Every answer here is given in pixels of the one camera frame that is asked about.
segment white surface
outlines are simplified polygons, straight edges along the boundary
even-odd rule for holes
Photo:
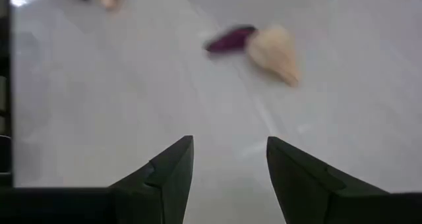
[[[107,186],[195,136],[185,223],[280,223],[276,135],[388,191],[422,190],[421,0],[31,0],[15,9],[18,186]],[[285,86],[204,40],[282,23]]]

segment gray floor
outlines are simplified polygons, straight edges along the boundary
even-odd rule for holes
[[[422,0],[20,0],[19,186],[105,186],[195,136],[185,223],[280,223],[275,135],[388,191],[422,190]],[[204,40],[235,23],[296,38],[297,89]]]

